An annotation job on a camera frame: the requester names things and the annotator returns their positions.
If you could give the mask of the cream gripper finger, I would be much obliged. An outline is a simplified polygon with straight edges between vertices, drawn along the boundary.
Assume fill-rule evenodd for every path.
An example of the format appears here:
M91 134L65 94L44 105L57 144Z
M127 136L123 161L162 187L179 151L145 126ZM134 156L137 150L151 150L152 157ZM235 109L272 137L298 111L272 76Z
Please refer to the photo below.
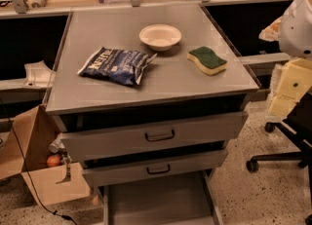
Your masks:
M269 117L287 117L312 88L312 60L298 58L276 64L267 97Z

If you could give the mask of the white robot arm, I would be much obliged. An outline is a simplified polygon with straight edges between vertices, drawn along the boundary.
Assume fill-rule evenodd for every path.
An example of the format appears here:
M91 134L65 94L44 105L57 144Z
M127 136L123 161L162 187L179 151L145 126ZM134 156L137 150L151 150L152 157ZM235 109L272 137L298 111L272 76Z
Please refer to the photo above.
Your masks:
M286 118L312 88L312 0L293 0L279 26L279 48L291 59L276 64L267 97L267 117Z

